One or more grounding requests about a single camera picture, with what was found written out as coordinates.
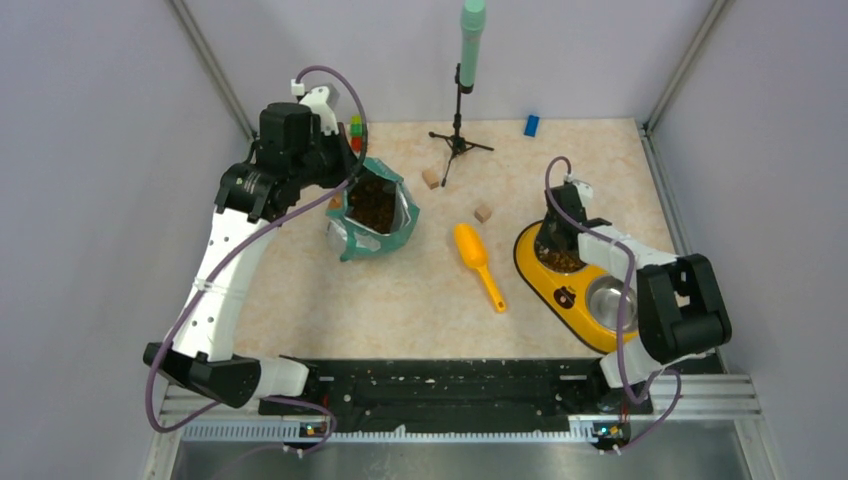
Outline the yellow double pet bowl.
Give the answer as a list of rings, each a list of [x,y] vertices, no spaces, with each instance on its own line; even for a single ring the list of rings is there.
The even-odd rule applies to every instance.
[[[541,225],[528,225],[516,239],[513,259],[519,275],[585,346],[601,354],[615,351],[622,281],[595,265],[569,273],[549,269],[534,248]]]

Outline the yellow plastic scoop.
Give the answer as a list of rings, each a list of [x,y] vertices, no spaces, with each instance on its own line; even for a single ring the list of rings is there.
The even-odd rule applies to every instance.
[[[453,229],[453,238],[462,262],[478,275],[494,310],[504,313],[507,304],[489,271],[488,253],[476,229],[470,224],[459,223]]]

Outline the green pet food bag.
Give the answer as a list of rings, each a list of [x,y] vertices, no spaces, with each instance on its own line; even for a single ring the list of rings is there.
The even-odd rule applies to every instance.
[[[326,237],[342,262],[395,252],[410,240],[420,207],[404,178],[367,157],[353,183],[329,202]]]

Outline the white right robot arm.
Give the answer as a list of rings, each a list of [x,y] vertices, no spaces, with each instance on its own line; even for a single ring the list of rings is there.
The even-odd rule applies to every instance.
[[[600,360],[602,374],[586,385],[589,404],[600,412],[612,412],[627,394],[638,396],[633,384],[652,380],[665,367],[726,344],[732,326],[705,256],[660,251],[602,218],[586,218],[583,200],[588,189],[578,181],[547,189],[543,233],[583,263],[621,281],[636,296],[637,337],[622,337],[627,309],[624,303],[618,304],[614,350]]]

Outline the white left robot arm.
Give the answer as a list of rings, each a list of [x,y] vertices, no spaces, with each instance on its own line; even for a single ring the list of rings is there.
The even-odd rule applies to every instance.
[[[337,193],[355,161],[331,108],[278,102],[261,112],[249,159],[220,179],[210,237],[183,312],[164,341],[145,349],[152,379],[234,408],[266,396],[282,396],[297,413],[317,407],[321,388],[305,364],[238,355],[234,334],[272,230],[303,212],[303,189]]]

